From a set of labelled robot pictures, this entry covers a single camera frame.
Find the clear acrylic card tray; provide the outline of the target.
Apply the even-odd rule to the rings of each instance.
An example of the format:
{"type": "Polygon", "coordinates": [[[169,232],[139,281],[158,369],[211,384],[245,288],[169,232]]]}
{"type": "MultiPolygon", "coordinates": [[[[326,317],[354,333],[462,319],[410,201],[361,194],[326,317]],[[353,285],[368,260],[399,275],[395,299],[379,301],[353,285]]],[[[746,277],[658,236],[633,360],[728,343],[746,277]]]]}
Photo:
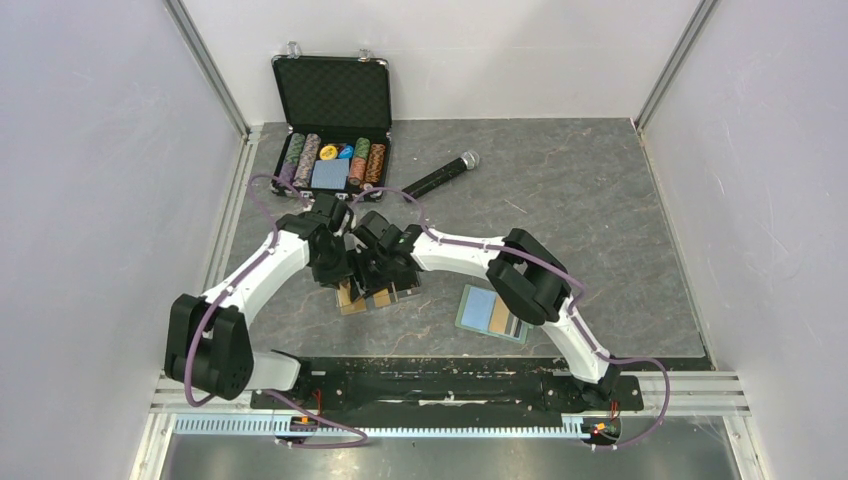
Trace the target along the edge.
{"type": "Polygon", "coordinates": [[[418,282],[401,282],[392,283],[371,296],[354,299],[355,287],[354,283],[346,281],[335,291],[336,304],[343,316],[386,308],[420,293],[418,282]]]}

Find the green card holder wallet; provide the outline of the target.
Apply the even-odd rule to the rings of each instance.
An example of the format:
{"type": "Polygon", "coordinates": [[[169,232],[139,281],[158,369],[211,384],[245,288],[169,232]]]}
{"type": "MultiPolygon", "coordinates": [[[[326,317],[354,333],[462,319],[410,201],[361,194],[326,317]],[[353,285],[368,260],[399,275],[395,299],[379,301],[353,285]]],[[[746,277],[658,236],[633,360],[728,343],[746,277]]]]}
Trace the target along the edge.
{"type": "Polygon", "coordinates": [[[455,319],[457,328],[525,344],[530,326],[516,317],[494,291],[466,285],[455,319]]]}

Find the orange VIP credit card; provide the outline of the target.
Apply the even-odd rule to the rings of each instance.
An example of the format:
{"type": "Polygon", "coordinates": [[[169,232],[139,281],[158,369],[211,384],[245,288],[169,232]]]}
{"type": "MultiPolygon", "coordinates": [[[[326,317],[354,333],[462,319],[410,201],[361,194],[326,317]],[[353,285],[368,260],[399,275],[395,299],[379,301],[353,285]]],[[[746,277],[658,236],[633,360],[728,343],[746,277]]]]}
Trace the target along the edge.
{"type": "Polygon", "coordinates": [[[509,311],[501,297],[496,296],[493,304],[492,313],[489,319],[488,332],[495,335],[508,337],[505,334],[505,327],[510,314],[511,312],[509,311]]]}

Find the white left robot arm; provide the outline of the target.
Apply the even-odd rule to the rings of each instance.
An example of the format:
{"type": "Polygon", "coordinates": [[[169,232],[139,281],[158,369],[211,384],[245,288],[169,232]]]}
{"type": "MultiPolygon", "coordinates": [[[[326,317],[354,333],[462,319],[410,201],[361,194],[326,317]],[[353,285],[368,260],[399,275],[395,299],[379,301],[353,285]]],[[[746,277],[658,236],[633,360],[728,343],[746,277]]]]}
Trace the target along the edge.
{"type": "Polygon", "coordinates": [[[194,390],[233,400],[244,391],[275,390],[290,407],[306,405],[313,379],[300,361],[280,352],[255,352],[249,326],[273,295],[295,274],[310,270],[324,288],[352,278],[345,245],[355,215],[348,204],[320,194],[305,211],[275,221],[271,233],[220,284],[172,304],[164,374],[184,387],[187,402],[200,405],[194,390]]]}

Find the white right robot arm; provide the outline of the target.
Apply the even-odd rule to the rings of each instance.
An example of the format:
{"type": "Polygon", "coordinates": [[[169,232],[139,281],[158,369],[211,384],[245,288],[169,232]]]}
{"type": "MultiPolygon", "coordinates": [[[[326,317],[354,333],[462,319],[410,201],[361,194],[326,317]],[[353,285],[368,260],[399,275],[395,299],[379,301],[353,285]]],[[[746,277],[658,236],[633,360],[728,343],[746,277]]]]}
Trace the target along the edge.
{"type": "Polygon", "coordinates": [[[581,290],[527,231],[514,228],[504,237],[475,238],[420,225],[401,230],[372,211],[356,223],[351,236],[365,271],[379,279],[445,271],[487,280],[512,315],[551,339],[585,405],[602,408],[617,396],[621,370],[582,318],[576,306],[581,290]]]}

